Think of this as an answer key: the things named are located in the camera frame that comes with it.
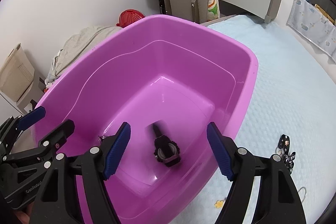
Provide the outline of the left hand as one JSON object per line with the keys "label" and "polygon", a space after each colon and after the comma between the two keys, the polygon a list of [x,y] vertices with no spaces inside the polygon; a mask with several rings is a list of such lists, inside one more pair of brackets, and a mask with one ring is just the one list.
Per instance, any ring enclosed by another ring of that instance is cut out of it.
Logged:
{"label": "left hand", "polygon": [[29,224],[30,222],[30,213],[23,211],[14,211],[15,216],[19,219],[21,224]]}

